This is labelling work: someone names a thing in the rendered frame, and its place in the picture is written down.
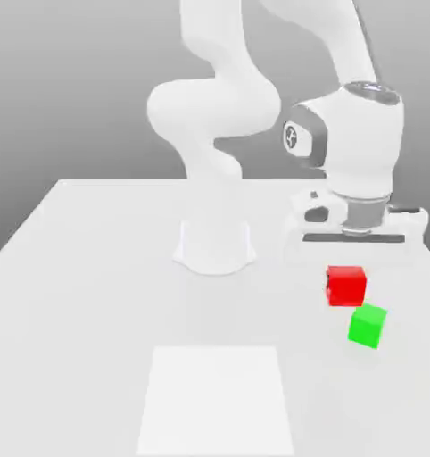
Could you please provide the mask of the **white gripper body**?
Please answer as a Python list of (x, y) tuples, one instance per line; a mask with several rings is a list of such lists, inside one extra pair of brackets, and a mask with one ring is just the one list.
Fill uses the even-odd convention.
[(308, 228), (295, 230), (285, 241), (285, 261), (303, 265), (396, 265), (411, 262), (425, 251), (421, 236)]

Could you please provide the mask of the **small red cube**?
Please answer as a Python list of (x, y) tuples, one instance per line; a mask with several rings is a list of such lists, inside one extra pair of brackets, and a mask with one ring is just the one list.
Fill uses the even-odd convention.
[(327, 267), (326, 295), (330, 306), (358, 307), (364, 302), (367, 277), (360, 266)]

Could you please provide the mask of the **small green cube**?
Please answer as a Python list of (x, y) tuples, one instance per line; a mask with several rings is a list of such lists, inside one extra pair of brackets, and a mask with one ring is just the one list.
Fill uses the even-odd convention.
[(387, 316), (387, 310), (368, 303), (357, 307), (351, 316), (348, 339), (377, 349)]

